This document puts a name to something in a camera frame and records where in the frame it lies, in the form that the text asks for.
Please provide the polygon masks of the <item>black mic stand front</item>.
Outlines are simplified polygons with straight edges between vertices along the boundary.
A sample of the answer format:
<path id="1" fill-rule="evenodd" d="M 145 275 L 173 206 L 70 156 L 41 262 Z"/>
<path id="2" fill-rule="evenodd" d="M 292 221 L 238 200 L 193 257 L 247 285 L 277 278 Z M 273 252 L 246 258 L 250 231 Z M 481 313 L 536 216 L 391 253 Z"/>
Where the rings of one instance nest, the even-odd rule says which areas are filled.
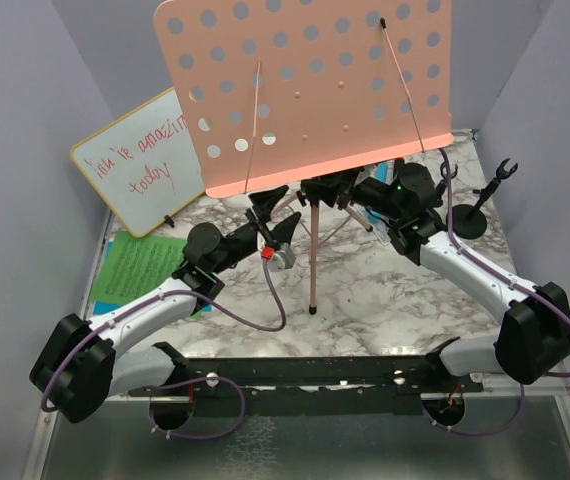
<path id="1" fill-rule="evenodd" d="M 487 229 L 487 219 L 481 207 L 493 196 L 501 183 L 511 177 L 518 170 L 518 163 L 506 168 L 510 158 L 504 159 L 495 171 L 494 177 L 482 189 L 473 191 L 478 196 L 476 202 L 471 204 L 458 204 L 452 209 L 448 221 L 456 235 L 463 239 L 473 240 L 480 238 Z"/>

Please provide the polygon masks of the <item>pink music stand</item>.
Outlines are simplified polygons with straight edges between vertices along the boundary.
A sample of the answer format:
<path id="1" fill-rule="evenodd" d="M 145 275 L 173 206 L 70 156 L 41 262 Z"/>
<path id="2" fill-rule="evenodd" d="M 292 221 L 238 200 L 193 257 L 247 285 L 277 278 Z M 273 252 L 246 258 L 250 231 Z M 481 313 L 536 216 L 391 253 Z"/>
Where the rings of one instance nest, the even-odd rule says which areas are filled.
<path id="1" fill-rule="evenodd" d="M 448 1 L 166 1 L 159 45 L 206 193 L 452 141 Z"/>

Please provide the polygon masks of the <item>blue sheet music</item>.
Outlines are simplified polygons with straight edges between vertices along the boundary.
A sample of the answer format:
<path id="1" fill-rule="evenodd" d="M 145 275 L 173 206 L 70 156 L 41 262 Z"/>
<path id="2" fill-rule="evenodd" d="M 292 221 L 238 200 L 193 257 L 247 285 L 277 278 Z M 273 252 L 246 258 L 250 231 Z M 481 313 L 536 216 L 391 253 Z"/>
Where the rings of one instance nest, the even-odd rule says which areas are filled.
<path id="1" fill-rule="evenodd" d="M 112 245 L 113 245 L 113 241 L 109 240 L 107 242 L 106 248 L 104 249 L 103 264 L 102 264 L 100 271 L 99 271 L 100 274 L 103 273 L 103 270 L 105 269 L 105 266 L 107 265 L 107 259 L 109 257 L 109 253 L 110 253 Z M 107 303 L 107 302 L 96 300 L 94 302 L 93 314 L 94 315 L 107 314 L 107 313 L 110 313 L 110 312 L 118 309 L 119 307 L 120 307 L 119 304 Z M 203 313 L 208 313 L 211 311 L 212 311 L 211 306 L 205 306 L 203 310 L 200 310 L 196 314 L 194 314 L 193 318 L 194 319 L 200 319 L 202 317 Z"/>

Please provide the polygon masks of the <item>blue toy microphone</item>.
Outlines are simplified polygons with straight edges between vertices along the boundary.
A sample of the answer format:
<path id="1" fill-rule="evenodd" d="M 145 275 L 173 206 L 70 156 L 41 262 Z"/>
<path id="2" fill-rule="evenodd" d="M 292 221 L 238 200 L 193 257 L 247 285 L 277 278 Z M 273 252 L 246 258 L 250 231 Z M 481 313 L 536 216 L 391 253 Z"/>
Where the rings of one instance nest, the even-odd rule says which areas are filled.
<path id="1" fill-rule="evenodd" d="M 379 163 L 374 169 L 372 177 L 386 185 L 390 185 L 394 177 L 394 164 L 394 160 Z"/>

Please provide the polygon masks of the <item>green sheet music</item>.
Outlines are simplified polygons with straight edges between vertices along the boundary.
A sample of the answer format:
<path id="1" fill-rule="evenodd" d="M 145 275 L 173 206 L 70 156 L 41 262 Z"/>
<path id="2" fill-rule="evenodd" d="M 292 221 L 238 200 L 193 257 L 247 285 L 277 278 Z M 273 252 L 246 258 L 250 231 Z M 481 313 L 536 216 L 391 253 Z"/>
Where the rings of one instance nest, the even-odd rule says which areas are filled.
<path id="1" fill-rule="evenodd" d="M 183 260 L 185 239 L 136 238 L 119 231 L 90 293 L 90 300 L 127 304 L 161 285 Z"/>

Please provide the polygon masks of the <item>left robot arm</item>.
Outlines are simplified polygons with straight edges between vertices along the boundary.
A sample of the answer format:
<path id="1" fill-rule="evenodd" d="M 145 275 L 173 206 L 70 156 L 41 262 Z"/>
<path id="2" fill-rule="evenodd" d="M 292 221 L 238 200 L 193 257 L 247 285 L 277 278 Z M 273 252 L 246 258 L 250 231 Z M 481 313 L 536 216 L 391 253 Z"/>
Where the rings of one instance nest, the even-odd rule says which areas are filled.
<path id="1" fill-rule="evenodd" d="M 72 423 L 93 414 L 111 395 L 142 387 L 171 395 L 185 385 L 186 371 L 159 347 L 136 355 L 131 348 L 169 323 L 186 319 L 210 305 L 253 329 L 260 326 L 216 303 L 224 284 L 219 274 L 258 254 L 263 273 L 293 266 L 291 240 L 298 212 L 274 227 L 268 225 L 288 189 L 250 194 L 246 223 L 224 234 L 203 222 L 189 231 L 177 268 L 148 293 L 107 314 L 84 320 L 76 314 L 61 319 L 29 374 L 41 392 L 40 408 L 58 411 Z"/>

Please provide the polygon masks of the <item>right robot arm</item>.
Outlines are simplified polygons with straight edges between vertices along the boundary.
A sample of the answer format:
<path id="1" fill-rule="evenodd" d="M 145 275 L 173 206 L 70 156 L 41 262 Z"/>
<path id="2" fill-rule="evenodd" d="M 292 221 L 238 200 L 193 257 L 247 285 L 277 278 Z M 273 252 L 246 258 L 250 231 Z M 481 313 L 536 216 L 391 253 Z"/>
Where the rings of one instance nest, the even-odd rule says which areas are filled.
<path id="1" fill-rule="evenodd" d="M 426 167 L 407 163 L 390 184 L 356 169 L 341 173 L 337 200 L 380 214 L 398 254 L 454 283 L 499 322 L 494 335 L 437 347 L 424 367 L 432 389 L 446 391 L 472 373 L 531 385 L 570 355 L 567 296 L 552 282 L 537 286 L 505 271 L 449 232 L 436 210 L 445 191 Z"/>

